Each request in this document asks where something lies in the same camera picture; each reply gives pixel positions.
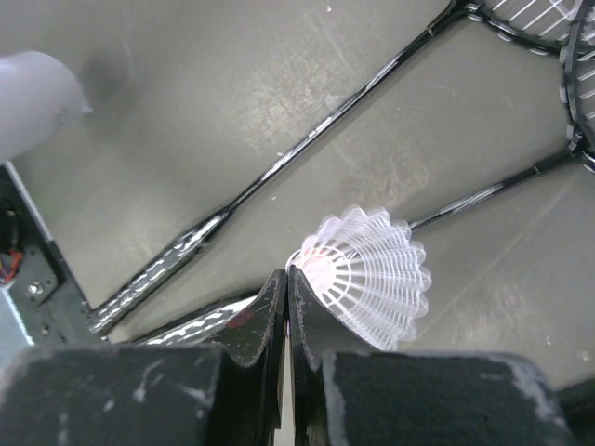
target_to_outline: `gray floor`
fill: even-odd
[[[0,53],[38,49],[112,79],[84,123],[16,162],[91,304],[277,159],[445,3],[5,2]],[[110,75],[89,71],[90,59]],[[113,337],[263,281],[349,204],[412,219],[553,152],[565,140],[560,78],[555,58],[465,20]],[[420,233],[430,314],[403,348],[514,351],[556,387],[593,373],[594,204],[595,178],[569,166]]]

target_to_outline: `white shuttlecock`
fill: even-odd
[[[287,261],[303,270],[312,290],[347,328],[381,350],[416,338],[415,319],[428,312],[426,252],[404,222],[386,209],[359,207],[328,217]]]

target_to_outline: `racket handle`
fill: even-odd
[[[207,305],[169,322],[135,339],[133,342],[149,346],[202,342],[213,333],[218,332],[236,315],[250,306],[257,299],[259,292],[260,289],[249,290],[236,297]]]
[[[89,318],[89,330],[106,335],[150,295],[187,266],[231,217],[233,208],[224,207],[193,226],[169,244],[141,272],[96,308]]]
[[[543,158],[521,172],[511,175],[510,177],[506,177],[492,186],[478,190],[465,198],[457,200],[454,203],[450,203],[431,214],[413,221],[409,224],[411,231],[423,230],[429,225],[433,225],[434,223],[453,216],[454,214],[458,214],[459,212],[466,211],[476,204],[483,203],[485,200],[493,198],[502,192],[523,183],[529,178],[545,174],[553,169],[561,167],[562,165],[573,160],[575,157],[575,154],[573,153],[575,146],[571,146],[571,144],[572,142],[569,143],[568,147],[565,147],[553,155]]]

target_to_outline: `racket shaft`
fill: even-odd
[[[324,132],[347,114],[355,105],[371,93],[396,70],[401,68],[417,51],[433,38],[446,31],[451,25],[465,17],[464,2],[452,3],[433,21],[401,53],[391,59],[372,79],[362,85],[355,93],[339,105],[324,121],[318,124],[293,149],[258,177],[250,186],[240,193],[220,213],[205,219],[201,224],[180,235],[173,243],[152,260],[141,272],[136,274],[120,291],[107,302],[98,307],[92,314],[90,330],[98,335],[105,335],[133,311],[138,305],[152,295],[161,285],[183,269],[200,252],[206,239],[211,238],[227,221],[231,212],[236,209],[260,188],[279,174],[301,153],[306,151]]]
[[[226,299],[223,302],[217,302],[206,308],[200,308],[163,327],[153,330],[133,342],[152,346],[202,342],[211,334],[219,331],[231,319],[252,304],[257,299],[258,293],[259,290],[252,290],[242,293],[237,298]]]
[[[541,161],[533,164],[531,167],[522,170],[521,172],[514,174],[510,177],[506,177],[501,181],[489,186],[485,189],[478,190],[468,197],[462,198],[455,201],[454,203],[448,204],[447,206],[431,213],[422,218],[415,220],[410,223],[412,231],[423,230],[429,225],[444,220],[450,216],[458,214],[459,212],[466,211],[476,204],[483,203],[485,200],[496,197],[497,195],[509,190],[529,178],[536,177],[541,174],[545,174],[551,170],[563,166],[569,161],[573,160],[572,148],[566,147],[562,151],[554,153]]]
[[[231,214],[232,210],[225,207],[179,235],[141,272],[91,313],[90,331],[97,335],[110,332],[119,321],[187,266],[221,229]]]
[[[273,177],[279,174],[284,167],[289,165],[300,154],[306,151],[312,144],[323,135],[338,120],[345,116],[353,107],[367,97],[377,86],[385,81],[391,74],[401,68],[420,49],[432,39],[448,30],[453,24],[466,17],[464,6],[467,2],[451,3],[416,39],[411,42],[403,51],[389,60],[382,69],[368,82],[362,85],[355,93],[345,99],[326,119],[314,127],[296,146],[285,153],[269,169],[258,177],[231,203],[231,206],[239,206],[254,195],[260,188],[267,184]]]

